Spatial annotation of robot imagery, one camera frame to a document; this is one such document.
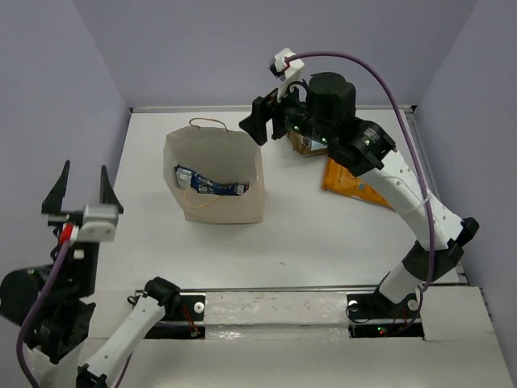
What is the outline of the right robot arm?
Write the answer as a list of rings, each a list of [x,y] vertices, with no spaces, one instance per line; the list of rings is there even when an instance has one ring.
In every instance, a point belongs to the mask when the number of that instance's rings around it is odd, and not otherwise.
[[[268,122],[275,140],[292,133],[322,143],[330,159],[380,193],[409,226],[414,245],[358,304],[389,317],[417,287],[456,267],[479,225],[472,217],[455,215],[418,181],[387,132],[356,115],[355,97],[355,86],[342,75],[314,74],[307,82],[292,82],[285,95],[273,90],[256,98],[239,127],[260,146],[269,138]]]

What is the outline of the blue snack packet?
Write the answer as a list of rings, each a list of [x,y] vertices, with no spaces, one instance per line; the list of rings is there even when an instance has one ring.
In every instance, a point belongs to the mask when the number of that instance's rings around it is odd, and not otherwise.
[[[178,187],[184,190],[192,189],[199,194],[211,194],[216,196],[240,196],[245,194],[249,183],[218,183],[202,176],[198,171],[176,165],[174,175]]]

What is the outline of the beige paper bag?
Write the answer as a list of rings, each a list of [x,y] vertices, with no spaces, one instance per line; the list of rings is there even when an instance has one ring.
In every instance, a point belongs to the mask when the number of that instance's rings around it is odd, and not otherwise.
[[[192,187],[179,171],[220,185],[233,184],[233,194],[217,195]],[[263,220],[265,185],[259,146],[250,135],[223,126],[187,127],[166,135],[163,179],[188,221],[211,224],[250,224]]]

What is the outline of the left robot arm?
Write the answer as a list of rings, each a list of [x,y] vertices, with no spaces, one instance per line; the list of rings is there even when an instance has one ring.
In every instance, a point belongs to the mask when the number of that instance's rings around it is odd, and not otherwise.
[[[110,387],[123,377],[126,361],[146,334],[177,314],[180,288],[161,277],[149,280],[116,332],[79,364],[96,307],[84,300],[95,291],[99,247],[113,241],[124,208],[102,167],[99,203],[65,211],[68,177],[66,163],[41,205],[57,239],[53,261],[5,275],[1,316],[19,328],[16,358],[30,386]]]

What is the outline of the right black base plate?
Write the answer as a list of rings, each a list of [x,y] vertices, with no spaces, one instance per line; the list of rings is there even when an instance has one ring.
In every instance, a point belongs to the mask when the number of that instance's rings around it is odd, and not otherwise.
[[[415,293],[410,293],[394,307],[381,307],[379,310],[368,306],[371,297],[371,293],[347,295],[345,314],[349,320],[348,333],[352,339],[424,338],[418,310],[419,299]]]

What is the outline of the white front board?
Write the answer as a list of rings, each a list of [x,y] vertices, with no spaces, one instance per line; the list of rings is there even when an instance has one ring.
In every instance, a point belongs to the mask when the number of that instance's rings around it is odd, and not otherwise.
[[[355,338],[347,289],[209,291],[203,339],[145,339],[125,387],[510,387],[481,292],[424,296],[419,337]]]

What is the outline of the brown snack packet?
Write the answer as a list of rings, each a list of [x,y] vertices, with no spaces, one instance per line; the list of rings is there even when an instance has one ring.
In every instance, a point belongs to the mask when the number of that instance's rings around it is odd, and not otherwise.
[[[292,150],[302,156],[327,154],[327,147],[317,141],[304,137],[299,133],[288,132],[286,137],[292,145]]]

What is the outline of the orange snack packet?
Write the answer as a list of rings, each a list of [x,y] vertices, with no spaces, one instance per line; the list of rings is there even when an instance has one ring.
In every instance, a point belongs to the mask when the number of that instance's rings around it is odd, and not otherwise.
[[[388,201],[381,194],[330,158],[326,162],[321,189],[391,209]]]

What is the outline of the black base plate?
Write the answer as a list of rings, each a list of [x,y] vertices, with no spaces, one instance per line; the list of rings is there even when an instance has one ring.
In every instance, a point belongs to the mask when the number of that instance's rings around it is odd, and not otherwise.
[[[152,327],[148,340],[202,340],[205,338],[204,293],[182,293],[177,309]]]
[[[419,299],[415,293],[410,293],[394,307],[381,307],[379,310],[368,306],[371,297],[371,293],[347,295],[345,314],[349,320],[348,333],[352,339],[424,338],[418,310]]]

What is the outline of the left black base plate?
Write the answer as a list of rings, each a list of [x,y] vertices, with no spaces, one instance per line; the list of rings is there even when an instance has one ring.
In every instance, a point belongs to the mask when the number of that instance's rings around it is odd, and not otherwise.
[[[148,340],[202,340],[205,338],[204,293],[182,293],[177,309],[152,327]]]

